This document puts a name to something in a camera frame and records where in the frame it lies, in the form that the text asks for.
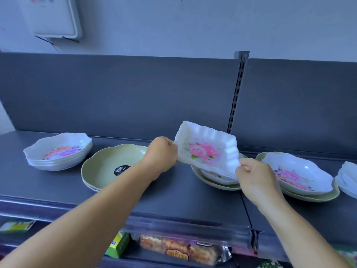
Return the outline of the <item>grey shelf back panel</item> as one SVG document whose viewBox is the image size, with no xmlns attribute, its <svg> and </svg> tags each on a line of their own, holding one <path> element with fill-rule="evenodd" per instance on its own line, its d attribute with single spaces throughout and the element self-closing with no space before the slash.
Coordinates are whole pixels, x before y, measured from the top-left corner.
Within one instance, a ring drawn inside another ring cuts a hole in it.
<svg viewBox="0 0 357 268">
<path fill-rule="evenodd" d="M 16 130 L 174 139 L 183 121 L 227 131 L 238 59 L 0 53 Z"/>
<path fill-rule="evenodd" d="M 246 150 L 357 160 L 357 62 L 249 58 L 231 133 Z"/>
</svg>

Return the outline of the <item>white scalloped floral bowl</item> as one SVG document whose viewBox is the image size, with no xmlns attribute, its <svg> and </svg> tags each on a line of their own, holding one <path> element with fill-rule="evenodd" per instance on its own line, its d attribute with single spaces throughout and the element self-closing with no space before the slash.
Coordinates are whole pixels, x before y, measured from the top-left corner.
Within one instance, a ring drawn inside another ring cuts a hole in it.
<svg viewBox="0 0 357 268">
<path fill-rule="evenodd" d="M 27 162 L 30 166 L 33 166 L 40 170 L 47 171 L 60 171 L 71 168 L 78 165 L 82 162 L 88 153 L 91 151 L 93 144 L 87 145 L 87 147 L 80 149 L 79 146 L 68 146 L 68 149 L 60 151 L 59 155 L 66 155 L 60 157 L 57 154 L 54 154 L 55 157 L 48 158 L 46 160 L 30 160 L 27 159 Z"/>
<path fill-rule="evenodd" d="M 92 139 L 85 133 L 62 133 L 41 138 L 23 152 L 28 160 L 56 160 L 82 152 L 90 144 Z"/>
<path fill-rule="evenodd" d="M 83 152 L 75 153 L 74 157 L 72 158 L 66 157 L 64 158 L 64 161 L 62 161 L 61 159 L 47 161 L 47 162 L 28 161 L 28 164 L 38 170 L 62 171 L 80 164 L 86 158 L 86 156 L 89 154 L 90 151 L 91 149 L 88 149 L 86 151 L 83 150 Z"/>
</svg>

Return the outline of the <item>person's left hand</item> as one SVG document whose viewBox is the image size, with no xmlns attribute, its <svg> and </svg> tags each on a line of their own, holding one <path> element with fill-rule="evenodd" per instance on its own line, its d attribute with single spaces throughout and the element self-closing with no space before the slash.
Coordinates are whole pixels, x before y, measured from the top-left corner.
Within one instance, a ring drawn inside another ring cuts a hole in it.
<svg viewBox="0 0 357 268">
<path fill-rule="evenodd" d="M 140 164 L 148 172 L 151 180 L 156 180 L 160 174 L 171 168 L 166 164 L 167 149 L 167 137 L 165 136 L 159 136 L 149 144 Z"/>
</svg>

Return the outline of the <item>slotted grey shelf upright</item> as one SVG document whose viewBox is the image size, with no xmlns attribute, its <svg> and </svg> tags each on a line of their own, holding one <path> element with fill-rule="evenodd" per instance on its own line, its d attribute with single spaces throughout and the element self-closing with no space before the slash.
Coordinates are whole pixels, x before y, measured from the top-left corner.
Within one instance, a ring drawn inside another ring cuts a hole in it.
<svg viewBox="0 0 357 268">
<path fill-rule="evenodd" d="M 249 54 L 250 54 L 250 51 L 236 51 L 234 53 L 234 59 L 239 60 L 239 70 L 238 70 L 237 80 L 236 80 L 236 84 L 235 84 L 235 90 L 234 90 L 234 96 L 233 96 L 231 110 L 230 110 L 229 122 L 228 122 L 227 130 L 226 130 L 226 132 L 228 134 L 231 134 L 231 131 L 232 131 L 239 91 L 241 88 L 242 79 L 243 79 L 243 75 L 244 75 L 244 71 L 245 71 L 245 66 L 248 61 Z"/>
</svg>

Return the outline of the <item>white wall box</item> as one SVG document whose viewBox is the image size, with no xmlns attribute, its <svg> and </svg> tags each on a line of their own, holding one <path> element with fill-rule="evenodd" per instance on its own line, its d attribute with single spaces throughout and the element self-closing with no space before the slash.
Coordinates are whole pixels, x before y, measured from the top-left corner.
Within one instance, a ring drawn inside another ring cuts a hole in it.
<svg viewBox="0 0 357 268">
<path fill-rule="evenodd" d="M 76 0 L 17 0 L 31 33 L 49 39 L 78 40 L 83 32 Z"/>
</svg>

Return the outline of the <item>clear packet of pastries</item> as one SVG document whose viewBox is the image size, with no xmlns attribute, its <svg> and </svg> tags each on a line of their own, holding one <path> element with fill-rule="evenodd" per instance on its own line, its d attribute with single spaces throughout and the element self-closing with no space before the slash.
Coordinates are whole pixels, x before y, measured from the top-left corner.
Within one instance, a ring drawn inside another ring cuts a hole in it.
<svg viewBox="0 0 357 268">
<path fill-rule="evenodd" d="M 232 258 L 227 246 L 212 243 L 134 233 L 131 233 L 131 238 L 141 248 L 208 266 L 216 266 Z"/>
</svg>

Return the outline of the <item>clear plastic price rail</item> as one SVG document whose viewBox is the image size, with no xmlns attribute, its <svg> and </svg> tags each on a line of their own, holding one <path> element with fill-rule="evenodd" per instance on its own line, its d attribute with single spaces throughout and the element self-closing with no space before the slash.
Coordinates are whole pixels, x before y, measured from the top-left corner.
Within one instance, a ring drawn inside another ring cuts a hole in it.
<svg viewBox="0 0 357 268">
<path fill-rule="evenodd" d="M 52 222 L 75 207 L 75 204 L 0 195 L 1 216 Z M 132 212 L 121 229 L 128 233 L 254 250 L 254 237 L 248 226 Z"/>
<path fill-rule="evenodd" d="M 357 249 L 357 247 L 348 244 L 332 243 L 331 246 L 349 246 Z M 261 259 L 270 259 L 274 261 L 289 262 L 279 239 L 274 234 L 269 234 L 265 231 L 255 231 L 254 252 Z"/>
</svg>

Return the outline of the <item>grey metal shelf board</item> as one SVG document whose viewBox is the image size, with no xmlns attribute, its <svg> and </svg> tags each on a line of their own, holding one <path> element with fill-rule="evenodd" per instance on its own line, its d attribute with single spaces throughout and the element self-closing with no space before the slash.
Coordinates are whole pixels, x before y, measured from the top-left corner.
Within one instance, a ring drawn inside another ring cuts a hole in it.
<svg viewBox="0 0 357 268">
<path fill-rule="evenodd" d="M 81 165 L 64 171 L 29 166 L 23 150 L 47 133 L 13 131 L 0 136 L 0 215 L 54 221 L 95 194 L 81 178 Z M 213 188 L 178 163 L 145 190 L 134 216 L 207 225 L 251 227 L 239 192 Z"/>
<path fill-rule="evenodd" d="M 336 176 L 345 161 L 357 163 L 357 156 L 317 156 L 293 153 L 314 162 L 320 169 Z M 304 217 L 330 244 L 357 246 L 357 199 L 345 193 L 328 202 L 305 202 L 284 195 L 289 205 Z"/>
</svg>

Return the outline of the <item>green snack packet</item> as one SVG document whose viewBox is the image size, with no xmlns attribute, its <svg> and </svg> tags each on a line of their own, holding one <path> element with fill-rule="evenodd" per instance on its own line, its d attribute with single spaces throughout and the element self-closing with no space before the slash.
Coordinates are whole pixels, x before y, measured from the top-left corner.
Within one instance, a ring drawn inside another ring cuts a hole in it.
<svg viewBox="0 0 357 268">
<path fill-rule="evenodd" d="M 352 268 L 357 268 L 357 249 L 341 245 L 333 246 L 333 248 L 344 257 Z"/>
</svg>

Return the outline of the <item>green carton box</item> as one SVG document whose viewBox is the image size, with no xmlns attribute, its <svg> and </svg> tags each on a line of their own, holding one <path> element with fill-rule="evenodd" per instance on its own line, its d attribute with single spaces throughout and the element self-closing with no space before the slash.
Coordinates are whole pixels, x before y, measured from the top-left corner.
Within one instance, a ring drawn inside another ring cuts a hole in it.
<svg viewBox="0 0 357 268">
<path fill-rule="evenodd" d="M 106 250 L 105 255 L 115 259 L 121 258 L 124 250 L 129 244 L 129 241 L 130 234 L 124 231 L 119 231 L 108 249 Z"/>
</svg>

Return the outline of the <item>person's right hand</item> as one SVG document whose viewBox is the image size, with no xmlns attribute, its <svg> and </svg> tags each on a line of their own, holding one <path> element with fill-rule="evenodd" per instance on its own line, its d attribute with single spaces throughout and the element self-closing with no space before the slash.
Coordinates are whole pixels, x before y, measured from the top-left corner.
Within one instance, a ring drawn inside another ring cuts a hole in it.
<svg viewBox="0 0 357 268">
<path fill-rule="evenodd" d="M 250 173 L 235 173 L 245 196 L 264 213 L 283 203 L 284 198 L 273 170 L 264 162 L 255 160 Z"/>
</svg>

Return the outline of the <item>person's right forearm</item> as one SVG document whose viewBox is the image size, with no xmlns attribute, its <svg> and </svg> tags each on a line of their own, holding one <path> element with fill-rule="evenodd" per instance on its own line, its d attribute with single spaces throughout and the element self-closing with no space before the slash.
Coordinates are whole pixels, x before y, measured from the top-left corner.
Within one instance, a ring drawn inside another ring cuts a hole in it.
<svg viewBox="0 0 357 268">
<path fill-rule="evenodd" d="M 250 199 L 275 231 L 293 268 L 352 268 L 282 194 L 258 193 Z"/>
</svg>

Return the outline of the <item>green plate with black sticker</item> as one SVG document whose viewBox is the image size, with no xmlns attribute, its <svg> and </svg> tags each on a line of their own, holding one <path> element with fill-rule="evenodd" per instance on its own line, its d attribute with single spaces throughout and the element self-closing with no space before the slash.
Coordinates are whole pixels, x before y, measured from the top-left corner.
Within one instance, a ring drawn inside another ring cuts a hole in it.
<svg viewBox="0 0 357 268">
<path fill-rule="evenodd" d="M 121 144 L 104 148 L 87 159 L 81 168 L 82 180 L 102 190 L 145 155 L 146 146 Z"/>
</svg>

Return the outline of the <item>green and yellow packet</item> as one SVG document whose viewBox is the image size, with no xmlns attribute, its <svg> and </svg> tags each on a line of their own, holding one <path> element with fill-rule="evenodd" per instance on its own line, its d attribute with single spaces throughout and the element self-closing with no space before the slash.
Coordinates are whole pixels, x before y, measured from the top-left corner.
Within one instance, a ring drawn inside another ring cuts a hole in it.
<svg viewBox="0 0 357 268">
<path fill-rule="evenodd" d="M 0 224 L 0 233 L 26 233 L 33 227 L 36 222 L 36 220 L 6 221 Z"/>
</svg>

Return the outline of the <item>white rectangular floral dish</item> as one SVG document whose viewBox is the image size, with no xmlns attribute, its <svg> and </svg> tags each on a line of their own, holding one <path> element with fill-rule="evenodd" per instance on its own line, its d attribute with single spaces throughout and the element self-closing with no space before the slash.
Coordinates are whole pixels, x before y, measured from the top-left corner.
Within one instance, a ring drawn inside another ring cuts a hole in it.
<svg viewBox="0 0 357 268">
<path fill-rule="evenodd" d="M 178 147 L 178 161 L 237 180 L 235 170 L 241 163 L 235 136 L 183 121 L 174 144 Z"/>
<path fill-rule="evenodd" d="M 226 176 L 220 176 L 214 172 L 211 171 L 206 171 L 203 169 L 200 169 L 200 172 L 202 175 L 206 178 L 208 178 L 211 181 L 214 181 L 217 184 L 224 185 L 224 186 L 229 186 L 229 185 L 237 185 L 239 184 L 239 181 L 236 178 L 230 178 Z"/>
</svg>

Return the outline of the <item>plain white dish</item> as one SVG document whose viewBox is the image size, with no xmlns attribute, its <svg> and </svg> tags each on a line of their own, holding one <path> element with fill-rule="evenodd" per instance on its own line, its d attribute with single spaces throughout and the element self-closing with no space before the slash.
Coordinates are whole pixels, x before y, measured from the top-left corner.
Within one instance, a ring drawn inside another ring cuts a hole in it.
<svg viewBox="0 0 357 268">
<path fill-rule="evenodd" d="M 341 175 L 341 177 L 344 180 L 346 179 L 348 183 L 357 185 L 357 164 L 352 162 L 344 162 L 337 175 Z"/>
<path fill-rule="evenodd" d="M 352 185 L 351 183 L 348 183 L 346 179 L 344 180 L 341 177 L 341 175 L 337 175 L 335 177 L 335 181 L 342 192 L 354 199 L 357 199 L 357 185 Z"/>
</svg>

